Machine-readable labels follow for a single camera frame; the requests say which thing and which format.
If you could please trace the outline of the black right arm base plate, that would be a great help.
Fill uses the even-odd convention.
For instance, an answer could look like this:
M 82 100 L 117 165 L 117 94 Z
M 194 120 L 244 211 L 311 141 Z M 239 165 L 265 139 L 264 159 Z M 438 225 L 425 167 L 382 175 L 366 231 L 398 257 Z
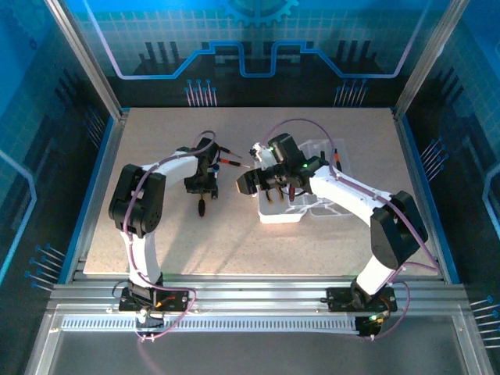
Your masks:
M 383 287 L 374 296 L 366 296 L 361 291 L 350 287 L 329 287 L 323 302 L 332 313 L 381 313 L 389 310 L 397 312 L 395 291 L 391 287 Z

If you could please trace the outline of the aluminium front rail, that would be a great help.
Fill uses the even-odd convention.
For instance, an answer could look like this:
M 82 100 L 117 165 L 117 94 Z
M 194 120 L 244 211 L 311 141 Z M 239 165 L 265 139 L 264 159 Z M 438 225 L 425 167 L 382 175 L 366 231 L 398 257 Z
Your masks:
M 327 289 L 347 291 L 352 300 L 350 283 L 334 280 L 245 280 L 190 279 L 188 287 L 196 292 L 194 309 L 222 315 L 312 315 L 324 314 L 327 307 L 320 301 Z M 123 287 L 111 281 L 86 281 L 56 286 L 50 301 L 57 305 L 80 305 L 83 309 L 116 308 Z M 467 310 L 469 301 L 460 284 L 439 280 L 407 280 L 393 286 L 398 311 L 409 303 L 409 313 L 421 316 L 452 315 Z

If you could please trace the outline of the aluminium frame post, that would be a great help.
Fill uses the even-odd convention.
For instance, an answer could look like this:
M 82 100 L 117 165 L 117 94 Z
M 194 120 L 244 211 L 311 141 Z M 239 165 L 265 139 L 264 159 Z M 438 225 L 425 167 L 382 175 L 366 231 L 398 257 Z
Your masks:
M 121 105 L 71 11 L 63 0 L 44 0 L 44 2 L 109 114 L 113 119 L 120 120 L 123 115 Z
M 470 0 L 450 0 L 396 102 L 397 121 L 406 114 L 469 3 Z

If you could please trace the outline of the grey front panel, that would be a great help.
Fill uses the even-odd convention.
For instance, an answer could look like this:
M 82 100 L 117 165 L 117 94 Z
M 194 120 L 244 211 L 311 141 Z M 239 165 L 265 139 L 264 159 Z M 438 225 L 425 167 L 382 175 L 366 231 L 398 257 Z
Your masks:
M 48 375 L 470 375 L 440 326 L 375 342 L 334 334 L 62 333 Z

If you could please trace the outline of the blue table edge trim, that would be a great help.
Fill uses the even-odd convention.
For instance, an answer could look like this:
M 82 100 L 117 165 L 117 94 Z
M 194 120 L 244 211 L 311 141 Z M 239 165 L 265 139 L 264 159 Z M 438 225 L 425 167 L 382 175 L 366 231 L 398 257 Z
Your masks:
M 120 120 L 109 119 L 81 210 L 70 239 L 66 258 L 59 273 L 59 284 L 72 282 L 80 257 L 86 255 L 90 249 L 91 240 L 94 236 L 107 185 L 116 159 L 117 149 L 120 145 L 122 129 Z
M 420 153 L 416 147 L 416 142 L 406 116 L 398 119 L 397 124 L 400 141 L 404 148 L 403 152 L 405 154 L 406 164 L 416 192 L 418 206 L 423 221 L 426 224 L 430 242 L 435 248 L 438 263 L 441 266 L 442 277 L 450 284 L 460 284 L 461 280 L 455 266 L 452 251 L 448 245 L 443 226 L 441 225 L 430 184 L 424 172 Z

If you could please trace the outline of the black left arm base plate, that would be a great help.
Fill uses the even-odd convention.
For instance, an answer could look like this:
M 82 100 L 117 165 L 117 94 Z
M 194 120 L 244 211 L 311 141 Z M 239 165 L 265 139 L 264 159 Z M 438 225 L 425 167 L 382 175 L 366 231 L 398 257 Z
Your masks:
M 164 291 L 127 285 L 119 297 L 120 312 L 184 312 L 188 307 L 187 291 Z

